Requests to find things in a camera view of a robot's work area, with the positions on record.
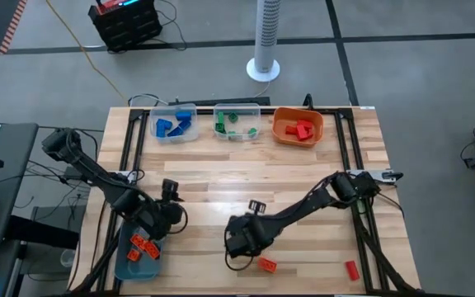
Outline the clear plastic cup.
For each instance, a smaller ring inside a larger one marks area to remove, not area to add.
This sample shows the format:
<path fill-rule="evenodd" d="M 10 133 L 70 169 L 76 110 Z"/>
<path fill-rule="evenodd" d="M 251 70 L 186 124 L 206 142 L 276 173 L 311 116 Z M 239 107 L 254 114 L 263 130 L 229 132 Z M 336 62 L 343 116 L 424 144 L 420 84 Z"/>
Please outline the clear plastic cup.
<path fill-rule="evenodd" d="M 60 264 L 63 267 L 71 268 L 73 266 L 73 261 L 76 257 L 76 251 L 71 249 L 65 249 L 60 255 Z"/>

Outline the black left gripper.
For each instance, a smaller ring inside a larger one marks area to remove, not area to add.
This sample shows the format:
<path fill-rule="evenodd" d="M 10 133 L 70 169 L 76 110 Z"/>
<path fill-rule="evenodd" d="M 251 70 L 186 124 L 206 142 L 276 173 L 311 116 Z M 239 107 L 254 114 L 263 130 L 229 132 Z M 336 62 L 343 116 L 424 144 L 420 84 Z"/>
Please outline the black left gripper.
<path fill-rule="evenodd" d="M 175 202 L 146 202 L 135 213 L 135 223 L 141 227 L 151 239 L 160 240 L 172 234 L 173 225 L 179 224 L 186 216 L 185 208 Z"/>

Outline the black crate with red device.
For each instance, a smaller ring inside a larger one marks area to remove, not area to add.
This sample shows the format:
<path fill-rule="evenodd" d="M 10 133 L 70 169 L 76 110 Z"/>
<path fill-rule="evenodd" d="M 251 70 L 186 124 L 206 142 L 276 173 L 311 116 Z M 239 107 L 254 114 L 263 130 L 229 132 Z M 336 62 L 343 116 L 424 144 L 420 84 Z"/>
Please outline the black crate with red device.
<path fill-rule="evenodd" d="M 154 0 L 96 0 L 87 14 L 111 52 L 132 50 L 162 31 Z"/>

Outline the teal plastic bin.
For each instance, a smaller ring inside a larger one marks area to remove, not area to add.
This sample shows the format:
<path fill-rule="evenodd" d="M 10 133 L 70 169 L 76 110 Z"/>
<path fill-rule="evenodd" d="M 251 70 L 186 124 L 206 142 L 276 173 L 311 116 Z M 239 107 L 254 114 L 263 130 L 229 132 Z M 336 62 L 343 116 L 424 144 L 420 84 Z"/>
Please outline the teal plastic bin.
<path fill-rule="evenodd" d="M 154 242 L 160 249 L 160 257 L 152 259 L 145 251 L 137 262 L 131 262 L 126 256 L 131 248 L 137 249 L 131 242 L 133 234 L 138 233 Z M 120 227 L 120 238 L 115 258 L 115 276 L 122 281 L 148 281 L 155 278 L 162 268 L 162 246 L 164 240 L 152 240 L 149 235 L 138 225 L 124 222 Z"/>

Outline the clear plastic bin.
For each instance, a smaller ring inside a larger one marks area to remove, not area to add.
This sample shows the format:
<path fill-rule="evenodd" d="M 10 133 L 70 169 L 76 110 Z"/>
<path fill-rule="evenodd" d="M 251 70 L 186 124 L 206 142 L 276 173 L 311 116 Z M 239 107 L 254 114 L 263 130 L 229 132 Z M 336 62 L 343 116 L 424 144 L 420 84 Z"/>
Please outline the clear plastic bin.
<path fill-rule="evenodd" d="M 191 127 L 184 132 L 183 135 L 175 137 L 167 137 L 167 134 L 176 128 L 180 121 L 176 119 L 178 111 L 189 111 L 192 113 Z M 159 119 L 169 120 L 172 122 L 172 127 L 166 130 L 164 138 L 156 136 L 156 123 Z M 197 123 L 197 109 L 194 104 L 181 104 L 176 106 L 158 106 L 153 108 L 149 114 L 150 133 L 160 144 L 179 144 L 196 140 L 199 137 L 199 127 Z"/>
<path fill-rule="evenodd" d="M 222 111 L 225 116 L 225 134 L 220 134 L 215 131 L 214 134 L 218 139 L 228 140 L 228 141 L 248 141 L 257 139 L 261 131 L 261 108 L 255 103 L 246 103 L 246 104 L 217 104 L 214 106 L 214 125 L 218 123 L 217 113 Z M 238 115 L 238 121 L 231 123 L 228 120 L 228 115 L 230 113 L 236 113 Z M 257 137 L 254 139 L 249 139 L 247 132 L 250 128 L 257 129 Z M 235 140 L 229 140 L 227 138 L 228 131 L 235 131 L 237 133 L 237 138 Z"/>

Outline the white tower fan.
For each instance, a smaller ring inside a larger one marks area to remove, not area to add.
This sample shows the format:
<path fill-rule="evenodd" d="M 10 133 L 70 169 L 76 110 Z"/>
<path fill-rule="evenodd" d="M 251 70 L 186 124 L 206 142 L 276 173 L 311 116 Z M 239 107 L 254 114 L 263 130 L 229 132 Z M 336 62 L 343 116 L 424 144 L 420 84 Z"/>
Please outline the white tower fan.
<path fill-rule="evenodd" d="M 259 83 L 269 83 L 280 74 L 275 60 L 281 0 L 257 0 L 254 56 L 246 66 L 247 75 Z"/>

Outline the black power strip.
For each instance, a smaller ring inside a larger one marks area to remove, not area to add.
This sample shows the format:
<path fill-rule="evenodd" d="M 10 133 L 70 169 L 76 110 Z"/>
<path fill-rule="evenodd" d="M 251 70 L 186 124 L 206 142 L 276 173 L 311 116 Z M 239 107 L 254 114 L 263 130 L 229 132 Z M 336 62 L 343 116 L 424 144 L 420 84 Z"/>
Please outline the black power strip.
<path fill-rule="evenodd" d="M 217 104 L 246 104 L 255 103 L 259 106 L 270 106 L 269 97 L 243 97 L 243 98 L 229 98 L 229 99 L 211 99 L 198 101 L 180 101 L 176 99 L 168 103 L 169 106 L 176 106 L 181 104 L 194 104 L 196 106 L 215 106 Z"/>

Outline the orange plastic bin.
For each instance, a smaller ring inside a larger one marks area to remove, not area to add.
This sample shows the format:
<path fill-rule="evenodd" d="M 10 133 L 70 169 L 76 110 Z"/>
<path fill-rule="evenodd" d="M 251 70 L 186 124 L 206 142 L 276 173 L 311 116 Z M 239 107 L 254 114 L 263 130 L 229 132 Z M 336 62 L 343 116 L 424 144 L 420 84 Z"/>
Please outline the orange plastic bin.
<path fill-rule="evenodd" d="M 297 120 L 308 120 L 313 123 L 314 135 L 311 139 L 298 141 L 296 135 L 286 134 L 287 125 L 296 126 Z M 279 107 L 275 110 L 272 134 L 276 142 L 303 148 L 312 148 L 322 140 L 324 121 L 322 115 L 316 111 L 301 110 L 288 107 Z"/>

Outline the black side desk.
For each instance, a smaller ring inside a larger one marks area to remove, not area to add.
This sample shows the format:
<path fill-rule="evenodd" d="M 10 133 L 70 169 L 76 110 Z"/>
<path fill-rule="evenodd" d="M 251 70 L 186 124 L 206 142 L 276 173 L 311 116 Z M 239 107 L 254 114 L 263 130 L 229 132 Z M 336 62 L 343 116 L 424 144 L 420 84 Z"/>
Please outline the black side desk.
<path fill-rule="evenodd" d="M 3 125 L 0 128 L 0 242 L 3 240 L 12 209 L 31 155 L 37 124 Z"/>

